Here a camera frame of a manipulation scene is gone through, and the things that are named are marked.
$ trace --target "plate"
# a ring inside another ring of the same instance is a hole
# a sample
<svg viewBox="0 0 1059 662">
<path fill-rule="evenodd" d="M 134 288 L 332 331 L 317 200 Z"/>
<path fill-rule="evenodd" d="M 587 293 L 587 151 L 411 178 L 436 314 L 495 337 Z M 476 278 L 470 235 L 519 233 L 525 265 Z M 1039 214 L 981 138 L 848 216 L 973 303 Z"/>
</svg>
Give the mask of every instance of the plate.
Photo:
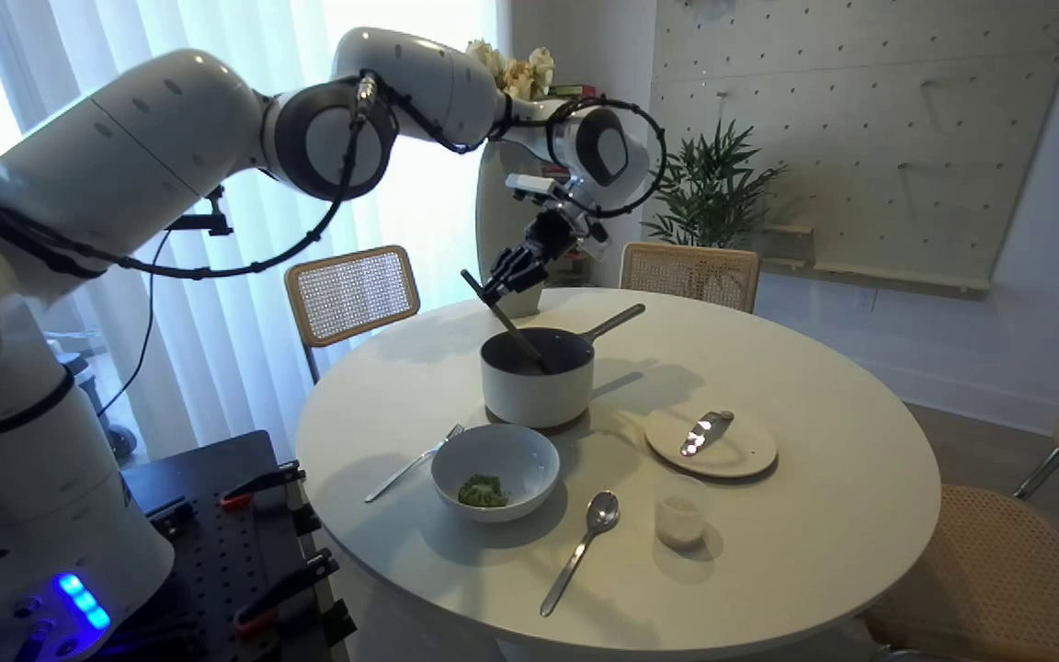
<svg viewBox="0 0 1059 662">
<path fill-rule="evenodd" d="M 736 423 L 702 451 L 683 457 L 681 442 L 699 415 L 702 413 L 650 413 L 642 418 L 648 444 L 677 471 L 702 478 L 753 478 L 779 461 L 775 437 L 746 413 L 736 413 Z"/>
</svg>

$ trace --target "floor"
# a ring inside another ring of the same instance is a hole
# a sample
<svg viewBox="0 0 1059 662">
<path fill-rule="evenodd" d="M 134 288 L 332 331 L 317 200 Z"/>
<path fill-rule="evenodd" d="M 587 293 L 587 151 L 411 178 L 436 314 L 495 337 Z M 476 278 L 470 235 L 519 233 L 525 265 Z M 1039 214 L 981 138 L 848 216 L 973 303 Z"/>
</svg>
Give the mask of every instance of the floor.
<svg viewBox="0 0 1059 662">
<path fill-rule="evenodd" d="M 946 483 L 969 483 L 1009 494 L 1030 468 L 1036 468 L 1051 437 L 1008 431 L 976 418 L 959 418 L 946 413 L 914 407 L 919 428 L 933 442 Z M 1059 471 L 1030 495 L 1059 527 Z M 352 620 L 359 625 L 339 651 L 348 662 L 498 662 L 490 639 L 458 630 L 443 613 L 432 613 L 415 604 L 397 604 L 392 596 L 374 592 L 348 564 L 333 575 L 333 592 L 348 604 Z M 854 620 L 817 632 L 802 645 L 750 656 L 753 662 L 862 662 L 882 651 Z"/>
</svg>

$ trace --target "round table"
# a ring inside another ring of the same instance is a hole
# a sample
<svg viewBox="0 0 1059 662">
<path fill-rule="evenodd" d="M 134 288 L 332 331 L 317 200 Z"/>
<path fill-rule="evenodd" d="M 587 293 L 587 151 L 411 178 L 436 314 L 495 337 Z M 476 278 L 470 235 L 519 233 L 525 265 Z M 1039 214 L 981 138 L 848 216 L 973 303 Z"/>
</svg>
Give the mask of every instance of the round table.
<svg viewBox="0 0 1059 662">
<path fill-rule="evenodd" d="M 422 314 L 359 347 L 312 388 L 296 461 L 339 549 L 382 586 L 529 646 L 650 658 L 739 656 L 817 632 L 887 592 L 926 549 L 941 478 L 926 434 L 843 353 L 750 314 L 690 298 L 545 290 L 523 326 L 595 337 L 595 398 L 552 434 L 562 487 L 512 527 L 458 521 L 427 468 L 365 504 L 388 471 L 455 423 L 484 423 L 476 347 L 498 323 L 476 303 Z M 730 407 L 762 423 L 779 462 L 750 483 L 705 483 L 661 462 L 650 413 Z M 538 607 L 611 490 L 622 521 L 600 537 L 552 618 Z M 671 550 L 655 504 L 699 504 L 705 543 Z"/>
</svg>

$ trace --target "chair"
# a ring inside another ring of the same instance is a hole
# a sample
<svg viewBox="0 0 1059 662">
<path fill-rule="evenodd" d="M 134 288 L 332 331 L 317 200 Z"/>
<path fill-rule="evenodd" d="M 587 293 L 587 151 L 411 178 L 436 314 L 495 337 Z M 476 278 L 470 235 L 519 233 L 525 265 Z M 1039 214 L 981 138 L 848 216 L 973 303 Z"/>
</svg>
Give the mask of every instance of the chair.
<svg viewBox="0 0 1059 662">
<path fill-rule="evenodd" d="M 319 374 L 317 350 L 419 314 L 419 288 L 404 246 L 302 260 L 284 271 L 284 284 L 312 381 Z"/>
<path fill-rule="evenodd" d="M 889 646 L 938 658 L 1059 662 L 1059 528 L 1016 495 L 946 487 L 929 549 L 862 625 Z"/>
<path fill-rule="evenodd" d="M 757 250 L 629 243 L 618 284 L 753 314 L 757 265 Z"/>
</svg>

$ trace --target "white bowl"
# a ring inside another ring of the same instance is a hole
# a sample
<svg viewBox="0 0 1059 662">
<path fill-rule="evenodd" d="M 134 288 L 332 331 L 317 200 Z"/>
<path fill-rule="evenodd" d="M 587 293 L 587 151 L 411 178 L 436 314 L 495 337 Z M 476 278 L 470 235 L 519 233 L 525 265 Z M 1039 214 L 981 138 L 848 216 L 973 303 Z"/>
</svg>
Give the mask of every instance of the white bowl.
<svg viewBox="0 0 1059 662">
<path fill-rule="evenodd" d="M 475 475 L 498 478 L 502 507 L 470 507 L 458 504 L 458 487 Z M 428 457 L 428 478 L 442 494 L 442 500 L 470 521 L 515 521 L 525 518 L 552 495 L 558 487 L 562 461 L 556 442 L 547 442 L 541 431 L 515 428 L 515 423 L 490 423 L 470 428 L 447 437 Z"/>
</svg>

